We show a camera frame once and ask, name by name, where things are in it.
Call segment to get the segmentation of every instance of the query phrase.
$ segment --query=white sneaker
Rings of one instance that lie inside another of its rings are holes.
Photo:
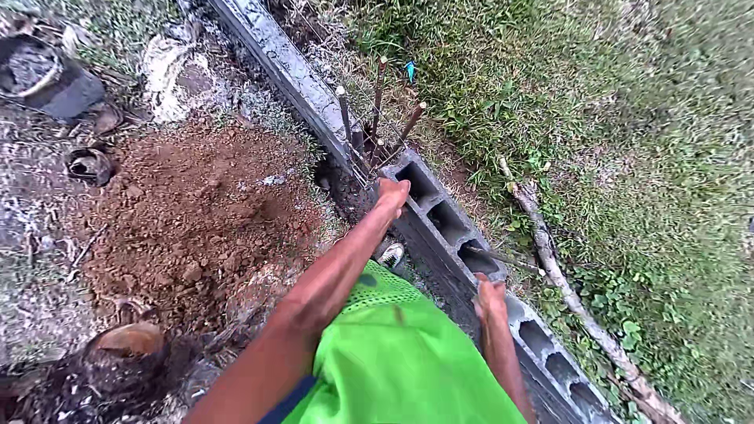
[[[401,259],[403,259],[403,245],[401,243],[393,243],[379,257],[377,263],[387,269],[393,269]]]

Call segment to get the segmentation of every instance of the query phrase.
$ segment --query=cinder block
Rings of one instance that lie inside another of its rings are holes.
[[[409,211],[396,222],[396,227],[406,239],[409,253],[425,260],[433,277],[449,287],[456,303],[465,303],[456,310],[473,314],[470,301],[477,291],[474,272],[484,272],[492,280],[504,279],[505,265],[467,249],[473,246],[488,250],[489,244],[411,149],[405,150],[395,165],[380,172],[396,181],[411,181],[406,200]],[[546,404],[546,409],[559,411],[555,422],[617,422],[607,401],[535,311],[512,293],[507,295],[506,305],[529,394]],[[478,331],[464,330],[472,337]]]
[[[210,0],[210,3],[307,121],[317,138],[343,169],[351,173],[351,152],[345,139],[338,99],[274,18],[258,0]],[[361,128],[356,118],[351,116],[350,122],[354,137],[360,137]]]

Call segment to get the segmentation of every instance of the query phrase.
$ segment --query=concrete beam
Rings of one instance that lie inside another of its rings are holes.
[[[221,18],[236,32],[317,138],[351,173],[350,149],[338,98],[312,69],[287,35],[257,0],[210,0]],[[351,132],[361,127],[351,116]]]

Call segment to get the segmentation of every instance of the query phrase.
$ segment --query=neon green jersey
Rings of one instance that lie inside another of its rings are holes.
[[[313,374],[285,423],[525,423],[471,340],[371,260],[322,333]]]

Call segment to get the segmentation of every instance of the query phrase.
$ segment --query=dead branch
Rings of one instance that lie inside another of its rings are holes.
[[[89,251],[89,249],[91,249],[92,244],[102,235],[103,232],[105,232],[105,229],[107,229],[107,226],[108,226],[108,224],[103,225],[102,228],[100,228],[99,230],[97,230],[97,233],[95,233],[89,239],[89,241],[87,242],[86,246],[84,246],[84,249],[81,250],[81,253],[78,254],[78,257],[76,257],[76,260],[73,261],[73,263],[71,264],[71,268],[75,268],[75,267],[78,266],[78,264],[81,262],[81,260],[84,259],[84,257],[86,256],[86,254]]]
[[[529,215],[529,219],[534,224],[532,235],[537,247],[539,260],[547,274],[547,280],[560,289],[563,295],[563,302],[565,302],[571,312],[581,318],[587,333],[602,347],[602,350],[610,357],[613,364],[624,371],[626,381],[638,394],[636,397],[640,402],[636,402],[636,404],[646,416],[652,418],[655,422],[662,424],[666,422],[684,424],[685,422],[681,414],[654,390],[647,379],[641,374],[639,368],[628,358],[626,351],[607,331],[603,330],[594,321],[592,315],[581,305],[581,298],[571,289],[555,260],[553,251],[554,242],[539,211],[536,185],[533,182],[528,182],[513,183],[511,186],[514,198],[518,201],[521,209]]]

